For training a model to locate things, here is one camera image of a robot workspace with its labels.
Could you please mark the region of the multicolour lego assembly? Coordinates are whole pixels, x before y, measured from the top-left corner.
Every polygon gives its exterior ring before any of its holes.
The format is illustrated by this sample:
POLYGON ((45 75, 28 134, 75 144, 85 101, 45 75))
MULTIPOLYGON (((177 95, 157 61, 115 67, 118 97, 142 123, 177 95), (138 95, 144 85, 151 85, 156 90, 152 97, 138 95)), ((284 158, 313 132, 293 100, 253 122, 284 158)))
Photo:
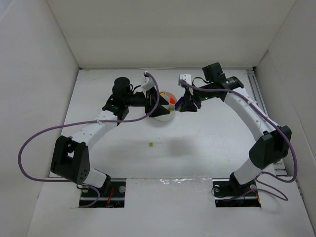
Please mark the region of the multicolour lego assembly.
POLYGON ((182 96, 175 104, 175 110, 178 112, 183 112, 184 111, 184 106, 186 105, 186 100, 182 96))

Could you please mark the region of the orange round lego dish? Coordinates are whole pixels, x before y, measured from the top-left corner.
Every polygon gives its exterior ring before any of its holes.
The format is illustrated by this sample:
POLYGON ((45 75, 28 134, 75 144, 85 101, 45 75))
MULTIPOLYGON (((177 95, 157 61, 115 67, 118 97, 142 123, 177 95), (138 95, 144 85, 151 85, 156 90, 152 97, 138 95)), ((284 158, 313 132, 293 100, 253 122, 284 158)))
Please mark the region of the orange round lego dish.
POLYGON ((176 99, 174 99, 173 97, 169 98, 169 103, 170 104, 176 104, 176 99))

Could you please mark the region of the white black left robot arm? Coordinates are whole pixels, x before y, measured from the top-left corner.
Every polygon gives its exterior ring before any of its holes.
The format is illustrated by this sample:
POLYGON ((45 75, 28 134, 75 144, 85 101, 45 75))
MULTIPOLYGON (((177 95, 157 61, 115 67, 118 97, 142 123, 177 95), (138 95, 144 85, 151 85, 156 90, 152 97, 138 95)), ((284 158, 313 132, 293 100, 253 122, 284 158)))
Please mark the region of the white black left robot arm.
POLYGON ((141 92, 135 93, 126 77, 115 79, 112 93, 95 121, 72 136, 60 136, 55 143, 50 171, 77 185, 95 187, 101 195, 111 187, 108 174, 90 165, 89 152, 111 129, 125 121, 129 107, 144 107, 149 117, 167 115, 168 102, 158 92, 157 82, 146 72, 141 92))

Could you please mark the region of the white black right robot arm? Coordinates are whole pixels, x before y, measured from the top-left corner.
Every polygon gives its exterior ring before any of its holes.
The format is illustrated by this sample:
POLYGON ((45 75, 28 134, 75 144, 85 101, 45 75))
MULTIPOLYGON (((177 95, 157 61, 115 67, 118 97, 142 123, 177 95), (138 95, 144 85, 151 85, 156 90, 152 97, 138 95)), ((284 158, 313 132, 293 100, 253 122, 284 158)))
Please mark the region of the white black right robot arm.
POLYGON ((226 77, 219 63, 203 67, 204 86, 196 87, 189 74, 181 74, 178 82, 185 89, 177 101, 175 109, 179 112, 197 112, 203 101, 219 98, 229 106, 244 122, 253 135, 255 144, 248 153, 248 159, 228 181, 213 184, 217 198, 245 196, 254 190, 254 181, 266 167, 283 159, 292 149, 291 129, 279 126, 258 107, 235 76, 226 77))

